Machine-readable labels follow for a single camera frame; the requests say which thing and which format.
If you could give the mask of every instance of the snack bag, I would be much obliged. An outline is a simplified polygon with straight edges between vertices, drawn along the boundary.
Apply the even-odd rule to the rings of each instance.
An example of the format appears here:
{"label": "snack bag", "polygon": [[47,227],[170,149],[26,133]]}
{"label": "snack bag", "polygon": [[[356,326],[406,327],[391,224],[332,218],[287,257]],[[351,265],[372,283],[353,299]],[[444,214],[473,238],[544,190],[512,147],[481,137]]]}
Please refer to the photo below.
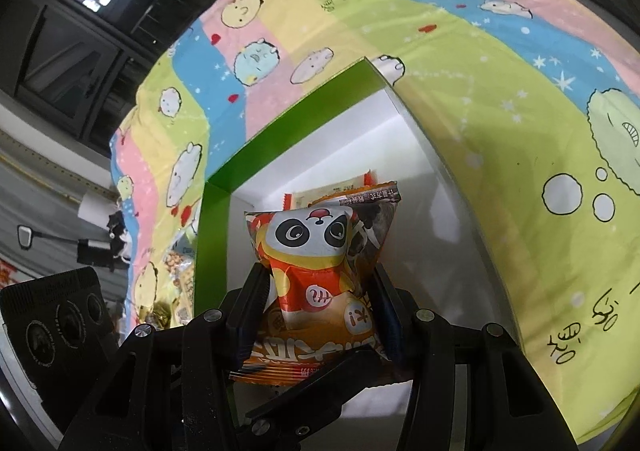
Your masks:
{"label": "snack bag", "polygon": [[288,330],[278,300],[262,318],[251,357],[230,377],[247,383],[293,386],[341,352],[370,345],[385,357],[363,299],[345,292],[332,301],[335,318]]}
{"label": "snack bag", "polygon": [[169,271],[172,284],[178,296],[171,304],[171,328],[186,325],[193,319],[193,273],[194,259],[187,255],[170,251],[164,264]]}
{"label": "snack bag", "polygon": [[332,301],[343,292],[362,296],[361,279],[376,264],[399,200],[394,182],[325,197],[305,209],[246,214],[287,329],[334,316]]}
{"label": "snack bag", "polygon": [[290,211],[245,214],[278,299],[265,312],[238,380],[295,384],[340,352],[383,349],[362,296],[400,194],[395,182],[328,196]]}
{"label": "snack bag", "polygon": [[284,203],[282,208],[285,211],[290,209],[300,209],[302,207],[308,207],[311,202],[318,200],[320,197],[334,194],[343,193],[352,189],[359,189],[365,186],[371,186],[376,183],[376,177],[372,171],[367,171],[363,175],[343,180],[337,184],[330,186],[318,187],[315,189],[309,189],[307,191],[301,191],[299,193],[286,193],[284,195]]}

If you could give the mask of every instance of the green stripe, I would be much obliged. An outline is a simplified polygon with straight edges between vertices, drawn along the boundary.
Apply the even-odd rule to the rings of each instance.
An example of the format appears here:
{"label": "green stripe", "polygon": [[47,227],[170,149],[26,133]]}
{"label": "green stripe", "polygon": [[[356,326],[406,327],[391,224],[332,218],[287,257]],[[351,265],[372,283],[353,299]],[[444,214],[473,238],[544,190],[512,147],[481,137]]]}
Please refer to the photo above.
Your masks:
{"label": "green stripe", "polygon": [[276,118],[209,178],[198,223],[195,315],[219,306],[226,294],[231,193],[323,124],[385,87],[367,60],[358,61]]}
{"label": "green stripe", "polygon": [[231,195],[206,183],[198,222],[193,310],[199,315],[220,306],[226,294],[226,231]]}

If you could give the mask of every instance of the blanket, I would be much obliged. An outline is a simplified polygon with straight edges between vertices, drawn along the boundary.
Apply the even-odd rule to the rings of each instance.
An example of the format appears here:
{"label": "blanket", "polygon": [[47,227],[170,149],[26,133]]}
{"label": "blanket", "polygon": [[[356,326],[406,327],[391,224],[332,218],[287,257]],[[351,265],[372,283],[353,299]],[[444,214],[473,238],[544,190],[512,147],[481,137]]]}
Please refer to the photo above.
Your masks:
{"label": "blanket", "polygon": [[640,379],[640,56],[574,0],[217,1],[111,141],[129,328],[137,293],[172,286],[162,259],[206,179],[362,57],[453,172],[574,436],[603,430]]}

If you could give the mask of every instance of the cardboard box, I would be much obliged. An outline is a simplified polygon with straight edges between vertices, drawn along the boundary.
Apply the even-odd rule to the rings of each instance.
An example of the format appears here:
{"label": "cardboard box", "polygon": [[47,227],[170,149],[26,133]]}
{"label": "cardboard box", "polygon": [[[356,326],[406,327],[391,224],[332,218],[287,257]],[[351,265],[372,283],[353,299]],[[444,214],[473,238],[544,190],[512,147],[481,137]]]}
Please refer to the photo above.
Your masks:
{"label": "cardboard box", "polygon": [[397,180],[402,195],[380,258],[394,284],[452,323],[510,329],[506,295],[465,202],[410,105],[366,59],[289,108],[206,183],[196,314],[241,287],[256,261],[245,211],[281,210],[285,193],[369,170],[378,182]]}

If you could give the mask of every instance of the panda face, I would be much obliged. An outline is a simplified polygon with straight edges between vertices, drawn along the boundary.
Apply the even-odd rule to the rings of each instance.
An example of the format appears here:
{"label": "panda face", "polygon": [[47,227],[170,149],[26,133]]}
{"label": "panda face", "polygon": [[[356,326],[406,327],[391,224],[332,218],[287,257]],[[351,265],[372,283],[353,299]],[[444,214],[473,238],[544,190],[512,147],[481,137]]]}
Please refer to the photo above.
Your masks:
{"label": "panda face", "polygon": [[269,222],[265,241],[292,256],[344,256],[352,214],[340,206],[281,211]]}

